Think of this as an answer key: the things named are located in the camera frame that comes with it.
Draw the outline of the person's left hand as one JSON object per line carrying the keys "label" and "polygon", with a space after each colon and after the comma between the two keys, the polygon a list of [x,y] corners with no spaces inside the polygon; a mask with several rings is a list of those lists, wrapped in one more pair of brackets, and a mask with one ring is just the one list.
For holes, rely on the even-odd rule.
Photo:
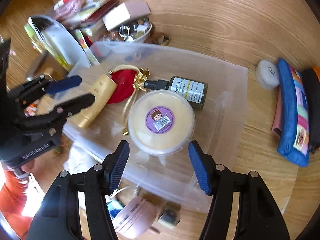
{"label": "person's left hand", "polygon": [[31,160],[28,163],[22,165],[20,168],[13,169],[10,168],[7,164],[2,163],[2,167],[4,170],[13,172],[15,177],[19,180],[26,180],[29,177],[29,174],[31,173],[33,166],[35,164],[35,160]]}

